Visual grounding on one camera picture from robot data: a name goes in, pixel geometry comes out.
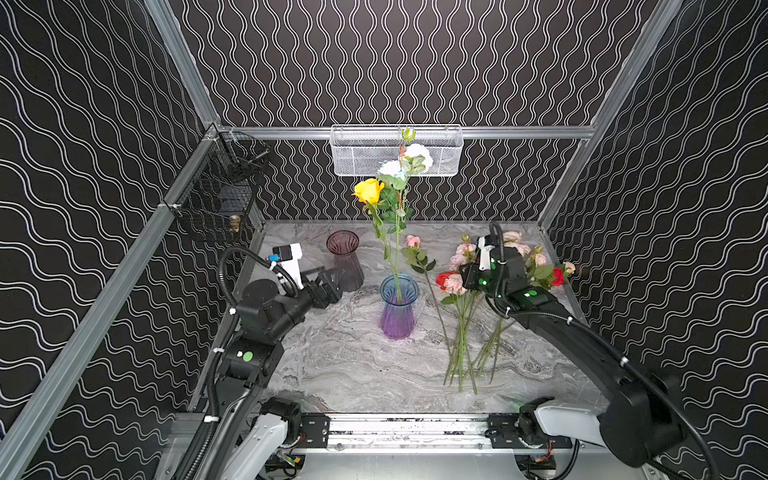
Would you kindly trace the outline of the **pink peony spray stem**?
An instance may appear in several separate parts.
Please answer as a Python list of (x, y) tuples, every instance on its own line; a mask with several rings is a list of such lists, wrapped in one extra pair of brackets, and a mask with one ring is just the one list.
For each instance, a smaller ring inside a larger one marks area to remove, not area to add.
[(477, 245), (475, 242), (472, 242), (468, 234), (465, 234), (461, 237), (461, 242), (450, 258), (450, 267), (453, 271), (458, 272), (461, 266), (473, 262), (476, 256)]

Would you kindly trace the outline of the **blue purple glass vase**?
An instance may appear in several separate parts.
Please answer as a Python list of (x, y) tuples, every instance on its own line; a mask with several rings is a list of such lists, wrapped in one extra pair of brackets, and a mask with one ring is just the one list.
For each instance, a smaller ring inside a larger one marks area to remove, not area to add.
[(420, 296), (419, 286), (409, 275), (388, 276), (379, 288), (384, 301), (379, 326), (393, 340), (409, 337), (415, 327), (414, 308)]

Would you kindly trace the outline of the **pink rosebud stem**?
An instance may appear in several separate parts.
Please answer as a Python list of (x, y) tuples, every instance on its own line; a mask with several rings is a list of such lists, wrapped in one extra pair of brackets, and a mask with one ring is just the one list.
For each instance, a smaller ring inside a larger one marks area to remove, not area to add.
[(448, 338), (446, 323), (443, 319), (431, 278), (431, 273), (436, 266), (436, 261), (428, 256), (427, 251), (422, 247), (421, 238), (415, 235), (406, 236), (405, 246), (402, 249), (402, 253), (411, 269), (424, 277), (430, 298), (432, 300), (433, 306), (435, 307), (437, 318), (441, 325), (443, 339), (448, 352), (448, 358), (451, 359), (453, 355), (453, 349)]

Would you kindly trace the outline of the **yellow rose stem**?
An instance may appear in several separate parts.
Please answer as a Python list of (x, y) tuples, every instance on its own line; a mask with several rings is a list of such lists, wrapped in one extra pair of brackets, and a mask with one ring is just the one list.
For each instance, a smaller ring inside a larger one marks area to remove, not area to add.
[(394, 292), (388, 294), (387, 298), (401, 301), (402, 287), (396, 252), (402, 225), (398, 213), (399, 192), (384, 181), (369, 178), (353, 187), (353, 195), (363, 204), (363, 211), (370, 217), (375, 237), (382, 243), (384, 259), (391, 270)]

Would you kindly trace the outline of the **white flower stem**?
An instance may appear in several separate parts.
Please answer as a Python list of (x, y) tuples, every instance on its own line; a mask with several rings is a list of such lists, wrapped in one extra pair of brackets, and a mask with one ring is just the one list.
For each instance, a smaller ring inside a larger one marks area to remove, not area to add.
[(384, 162), (377, 172), (377, 186), (380, 187), (378, 201), (369, 206), (374, 218), (376, 237), (384, 247), (384, 259), (388, 262), (394, 292), (387, 298), (396, 302), (403, 300), (400, 281), (399, 245), (406, 221), (412, 212), (408, 206), (409, 182), (412, 177), (426, 173), (434, 161), (426, 146), (416, 142), (413, 127), (401, 130), (397, 157)]

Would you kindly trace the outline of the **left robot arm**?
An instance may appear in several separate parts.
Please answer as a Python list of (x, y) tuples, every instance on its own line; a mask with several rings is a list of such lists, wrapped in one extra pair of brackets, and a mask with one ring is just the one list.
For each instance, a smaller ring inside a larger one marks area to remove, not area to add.
[(301, 282), (257, 279), (234, 308), (241, 329), (214, 355), (206, 381), (208, 407), (179, 461), (175, 479), (256, 479), (281, 449), (301, 439), (302, 414), (290, 401), (260, 401), (282, 356), (282, 341), (311, 309), (325, 309), (343, 296), (347, 272), (319, 267)]

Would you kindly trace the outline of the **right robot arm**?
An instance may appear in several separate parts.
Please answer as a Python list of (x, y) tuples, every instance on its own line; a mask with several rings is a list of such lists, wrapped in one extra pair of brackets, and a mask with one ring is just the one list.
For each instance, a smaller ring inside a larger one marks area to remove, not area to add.
[(597, 413), (534, 405), (534, 426), (547, 436), (568, 436), (607, 448), (630, 467), (640, 467), (693, 438), (682, 411), (678, 379), (629, 360), (540, 286), (530, 283), (522, 255), (490, 236), (477, 241), (476, 259), (460, 269), (463, 286), (480, 292), (504, 319), (544, 338), (600, 389), (607, 407)]

